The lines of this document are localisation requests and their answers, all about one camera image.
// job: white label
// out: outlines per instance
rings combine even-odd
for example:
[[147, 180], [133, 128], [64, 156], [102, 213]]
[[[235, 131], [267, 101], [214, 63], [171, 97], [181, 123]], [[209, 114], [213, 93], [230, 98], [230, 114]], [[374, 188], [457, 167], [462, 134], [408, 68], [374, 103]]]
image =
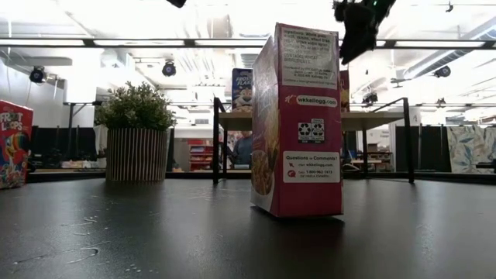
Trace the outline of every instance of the white label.
[[282, 84], [337, 89], [336, 34], [283, 27]]
[[312, 124], [298, 123], [298, 142], [308, 143], [312, 139]]
[[312, 141], [314, 143], [323, 143], [326, 140], [324, 129], [324, 119], [312, 119]]
[[338, 106], [338, 101], [336, 99], [326, 96], [298, 95], [298, 97], [296, 97], [296, 102], [299, 105], [329, 106], [331, 108]]
[[284, 183], [338, 183], [338, 152], [284, 151]]

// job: green plant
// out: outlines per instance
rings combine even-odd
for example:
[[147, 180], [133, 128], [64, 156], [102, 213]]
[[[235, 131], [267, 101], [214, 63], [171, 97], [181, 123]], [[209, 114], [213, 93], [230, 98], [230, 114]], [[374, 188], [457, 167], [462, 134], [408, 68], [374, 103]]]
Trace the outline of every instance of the green plant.
[[169, 102], [164, 93], [149, 84], [108, 90], [110, 99], [105, 102], [95, 115], [96, 122], [109, 129], [137, 128], [165, 131], [175, 124], [174, 115], [167, 110]]

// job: froot loops box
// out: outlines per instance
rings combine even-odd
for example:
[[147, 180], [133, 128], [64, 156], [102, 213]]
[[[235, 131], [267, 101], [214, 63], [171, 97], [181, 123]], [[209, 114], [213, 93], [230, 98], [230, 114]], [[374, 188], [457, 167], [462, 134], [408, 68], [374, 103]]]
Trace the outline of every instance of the froot loops box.
[[0, 100], [0, 189], [26, 183], [33, 110]]
[[339, 91], [338, 33], [277, 24], [253, 65], [252, 203], [343, 213]]

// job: person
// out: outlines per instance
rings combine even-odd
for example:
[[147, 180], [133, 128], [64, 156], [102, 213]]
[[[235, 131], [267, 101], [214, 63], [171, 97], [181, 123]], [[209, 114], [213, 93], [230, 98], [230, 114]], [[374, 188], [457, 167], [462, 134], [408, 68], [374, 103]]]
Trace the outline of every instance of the person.
[[232, 151], [234, 164], [251, 164], [252, 136], [250, 131], [242, 131]]

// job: pink cereal box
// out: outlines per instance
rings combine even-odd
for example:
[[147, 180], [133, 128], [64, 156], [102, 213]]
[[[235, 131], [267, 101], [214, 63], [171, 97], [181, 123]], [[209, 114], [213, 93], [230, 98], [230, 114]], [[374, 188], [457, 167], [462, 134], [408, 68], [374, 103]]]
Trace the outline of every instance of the pink cereal box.
[[252, 203], [343, 213], [339, 90], [338, 33], [278, 23], [253, 65]]

